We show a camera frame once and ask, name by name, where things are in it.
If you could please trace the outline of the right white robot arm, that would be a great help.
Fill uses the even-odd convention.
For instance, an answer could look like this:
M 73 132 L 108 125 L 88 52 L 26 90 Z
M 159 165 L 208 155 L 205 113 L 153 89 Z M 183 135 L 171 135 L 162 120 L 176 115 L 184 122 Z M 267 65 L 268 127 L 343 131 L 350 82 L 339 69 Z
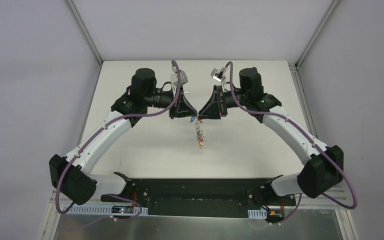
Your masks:
M 265 183 L 263 196 L 270 205 L 276 205 L 290 194 L 305 194 L 316 198 L 344 178 L 344 153 L 337 145 L 328 146 L 289 117 L 282 103 L 264 91 L 262 77 L 256 67 L 239 71 L 240 87 L 225 89 L 226 67 L 213 69 L 210 76 L 219 82 L 212 95 L 198 112 L 199 119 L 220 120 L 228 109 L 242 106 L 261 124 L 274 131 L 297 155 L 303 169 L 294 174 L 281 175 Z

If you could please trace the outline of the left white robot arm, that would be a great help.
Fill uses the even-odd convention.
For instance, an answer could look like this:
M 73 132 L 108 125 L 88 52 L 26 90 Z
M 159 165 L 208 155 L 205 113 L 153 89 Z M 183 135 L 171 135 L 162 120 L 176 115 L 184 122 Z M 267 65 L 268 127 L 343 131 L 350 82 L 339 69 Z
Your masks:
M 196 117 L 197 110 L 185 97 L 183 86 L 188 82 L 183 70 L 172 68 L 170 90 L 157 88 L 155 72 L 139 68 L 131 78 L 125 93 L 93 133 L 65 156 L 55 154 L 49 161 L 52 185 L 75 205 L 83 205 L 94 196 L 113 194 L 120 202 L 132 198 L 131 179 L 122 173 L 93 174 L 93 168 L 104 153 L 144 116 L 149 108 L 167 112 L 171 119 Z

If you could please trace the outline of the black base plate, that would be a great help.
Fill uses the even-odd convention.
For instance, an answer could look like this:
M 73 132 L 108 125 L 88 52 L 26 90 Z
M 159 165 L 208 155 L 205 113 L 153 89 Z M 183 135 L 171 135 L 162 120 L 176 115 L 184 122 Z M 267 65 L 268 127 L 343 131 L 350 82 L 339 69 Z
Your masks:
M 134 200 L 148 215 L 247 218 L 249 210 L 295 207 L 292 195 L 264 201 L 268 178 L 132 178 L 120 197 Z

